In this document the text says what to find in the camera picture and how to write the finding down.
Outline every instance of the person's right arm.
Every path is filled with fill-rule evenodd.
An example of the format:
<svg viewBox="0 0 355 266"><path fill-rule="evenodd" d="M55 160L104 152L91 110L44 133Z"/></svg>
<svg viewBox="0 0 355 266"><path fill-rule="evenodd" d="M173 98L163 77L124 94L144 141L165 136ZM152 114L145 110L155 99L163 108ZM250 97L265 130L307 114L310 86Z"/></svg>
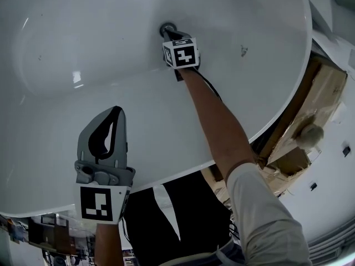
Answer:
<svg viewBox="0 0 355 266"><path fill-rule="evenodd" d="M95 235L95 265L124 266L118 225L97 225Z"/></svg>
<svg viewBox="0 0 355 266"><path fill-rule="evenodd" d="M237 119L197 73L180 74L226 181L247 264L312 265L301 225L263 180Z"/></svg>
<svg viewBox="0 0 355 266"><path fill-rule="evenodd" d="M236 167L255 162L248 138L237 118L216 97L201 76L186 69L180 70L180 74L194 101L212 157L227 181Z"/></svg>

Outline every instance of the white surface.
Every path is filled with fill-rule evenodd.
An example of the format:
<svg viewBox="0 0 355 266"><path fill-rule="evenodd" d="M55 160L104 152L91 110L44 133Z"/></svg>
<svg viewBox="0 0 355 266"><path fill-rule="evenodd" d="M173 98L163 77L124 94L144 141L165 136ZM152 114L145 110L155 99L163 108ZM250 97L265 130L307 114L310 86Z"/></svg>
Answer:
<svg viewBox="0 0 355 266"><path fill-rule="evenodd" d="M12 266L47 266L42 250L26 242L17 244L9 240Z"/></svg>
<svg viewBox="0 0 355 266"><path fill-rule="evenodd" d="M307 0L0 0L0 213L72 208L79 133L114 105L135 191L213 163L162 61L166 20L197 38L201 72L250 141L277 119L310 53Z"/></svg>
<svg viewBox="0 0 355 266"><path fill-rule="evenodd" d="M175 217L175 211L168 192L163 185L154 186L154 197L159 208L172 225L175 233L180 238L178 222Z"/></svg>
<svg viewBox="0 0 355 266"><path fill-rule="evenodd" d="M348 76L355 78L355 63L353 62L355 45L334 34L329 37L317 30L313 30L312 36L339 68L344 70Z"/></svg>
<svg viewBox="0 0 355 266"><path fill-rule="evenodd" d="M335 0L310 0L312 19L334 42L341 38L355 46L355 12Z"/></svg>
<svg viewBox="0 0 355 266"><path fill-rule="evenodd" d="M9 234L0 228L0 265L12 266L9 249Z"/></svg>
<svg viewBox="0 0 355 266"><path fill-rule="evenodd" d="M342 101L346 117L337 125L328 122L324 127L324 139L319 143L322 153L308 170L281 197L303 227L311 241L344 224L355 216L355 81L348 78ZM344 157L346 145L352 149ZM311 191L310 184L317 188Z"/></svg>

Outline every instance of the cardboard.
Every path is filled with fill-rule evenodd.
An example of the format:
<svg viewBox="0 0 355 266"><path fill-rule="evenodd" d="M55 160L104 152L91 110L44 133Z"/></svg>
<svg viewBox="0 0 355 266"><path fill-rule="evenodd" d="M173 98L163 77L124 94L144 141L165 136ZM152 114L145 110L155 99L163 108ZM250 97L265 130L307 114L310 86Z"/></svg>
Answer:
<svg viewBox="0 0 355 266"><path fill-rule="evenodd" d="M311 164L295 138L310 123L324 127L339 104L346 79L346 73L329 60L311 57L293 99L255 145L260 172L275 195L287 190Z"/></svg>
<svg viewBox="0 0 355 266"><path fill-rule="evenodd" d="M269 166L260 168L260 173L271 191L279 196L307 170L310 164L306 153L296 148Z"/></svg>
<svg viewBox="0 0 355 266"><path fill-rule="evenodd" d="M310 123L324 127L339 103L347 75L322 64L309 93L294 120L273 148L267 164L275 162L297 147L295 138Z"/></svg>
<svg viewBox="0 0 355 266"><path fill-rule="evenodd" d="M261 168L296 148L293 138L307 124L314 121L324 126L339 102L345 82L345 72L334 63L323 57L310 58L305 75L289 105L257 139L258 164Z"/></svg>

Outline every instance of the white sleeve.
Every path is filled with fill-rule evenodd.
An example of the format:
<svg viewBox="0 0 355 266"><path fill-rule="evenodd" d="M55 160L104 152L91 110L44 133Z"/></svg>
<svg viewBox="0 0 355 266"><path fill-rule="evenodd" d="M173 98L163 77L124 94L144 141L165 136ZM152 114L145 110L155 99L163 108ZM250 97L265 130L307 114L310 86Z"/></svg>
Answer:
<svg viewBox="0 0 355 266"><path fill-rule="evenodd" d="M256 165L245 163L232 171L227 189L247 265L312 265L301 225Z"/></svg>

